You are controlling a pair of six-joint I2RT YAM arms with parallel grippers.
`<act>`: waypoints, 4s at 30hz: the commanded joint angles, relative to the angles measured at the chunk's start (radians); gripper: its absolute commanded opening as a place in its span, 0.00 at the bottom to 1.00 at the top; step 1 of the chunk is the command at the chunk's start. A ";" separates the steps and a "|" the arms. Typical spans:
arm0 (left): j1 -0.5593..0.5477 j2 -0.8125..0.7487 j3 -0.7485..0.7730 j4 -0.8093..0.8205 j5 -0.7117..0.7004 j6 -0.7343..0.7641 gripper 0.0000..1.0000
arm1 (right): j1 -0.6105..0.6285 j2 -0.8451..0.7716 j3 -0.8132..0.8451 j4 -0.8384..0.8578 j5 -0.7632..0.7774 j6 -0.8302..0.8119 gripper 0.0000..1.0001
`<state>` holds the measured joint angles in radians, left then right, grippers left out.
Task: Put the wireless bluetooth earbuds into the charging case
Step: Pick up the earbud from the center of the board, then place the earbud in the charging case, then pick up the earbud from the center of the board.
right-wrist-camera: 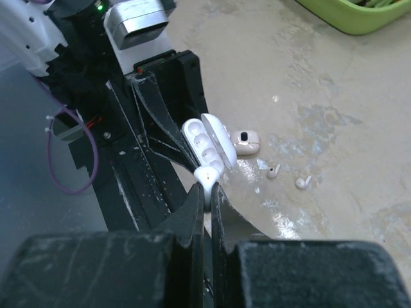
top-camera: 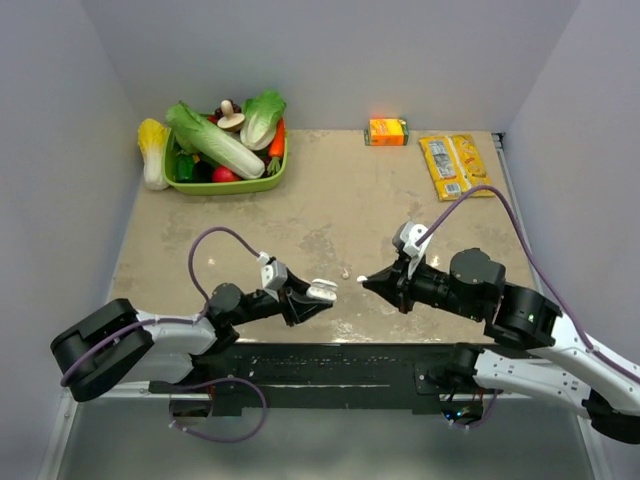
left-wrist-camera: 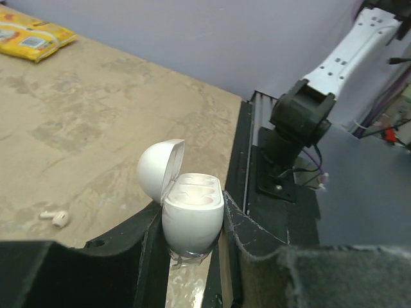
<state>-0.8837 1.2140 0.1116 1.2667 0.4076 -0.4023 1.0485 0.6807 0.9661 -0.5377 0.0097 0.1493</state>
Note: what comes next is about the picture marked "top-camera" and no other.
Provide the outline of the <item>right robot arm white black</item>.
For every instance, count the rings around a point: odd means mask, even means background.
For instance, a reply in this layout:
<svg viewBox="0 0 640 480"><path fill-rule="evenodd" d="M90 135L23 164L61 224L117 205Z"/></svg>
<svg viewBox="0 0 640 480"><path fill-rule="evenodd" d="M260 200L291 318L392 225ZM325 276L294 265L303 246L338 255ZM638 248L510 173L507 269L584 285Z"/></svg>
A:
<svg viewBox="0 0 640 480"><path fill-rule="evenodd" d="M455 254L448 272L426 263L411 271L409 264L400 255L358 281L404 314L421 303L481 322L485 336L522 355L457 343L448 362L427 373L429 380L459 393L481 388L556 402L610 439L639 442L638 387L600 359L557 304L507 282L505 267L478 248Z"/></svg>

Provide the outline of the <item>white oval charging case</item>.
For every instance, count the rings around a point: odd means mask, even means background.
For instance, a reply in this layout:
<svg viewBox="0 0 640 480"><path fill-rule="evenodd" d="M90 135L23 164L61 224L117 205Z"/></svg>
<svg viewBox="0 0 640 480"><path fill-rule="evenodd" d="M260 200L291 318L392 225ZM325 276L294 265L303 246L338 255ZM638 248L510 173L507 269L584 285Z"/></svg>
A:
<svg viewBox="0 0 640 480"><path fill-rule="evenodd" d="M307 288L306 295L309 298L335 302L337 300L338 285L330 280L313 279Z"/></svg>

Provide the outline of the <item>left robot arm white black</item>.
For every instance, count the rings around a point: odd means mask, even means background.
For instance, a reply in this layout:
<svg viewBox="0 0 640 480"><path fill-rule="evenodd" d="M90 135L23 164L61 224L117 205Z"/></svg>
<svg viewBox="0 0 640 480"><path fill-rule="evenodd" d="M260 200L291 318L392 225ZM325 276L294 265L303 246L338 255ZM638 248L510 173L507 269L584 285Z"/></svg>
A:
<svg viewBox="0 0 640 480"><path fill-rule="evenodd" d="M196 392L206 383L207 368L195 359L233 345L237 326L273 316L296 326L337 299L336 283L307 282L279 261L262 268L261 280L252 292L233 283L218 285L202 312L191 316L152 314L125 298L110 301L52 340L62 386L78 402L131 382L165 382Z"/></svg>

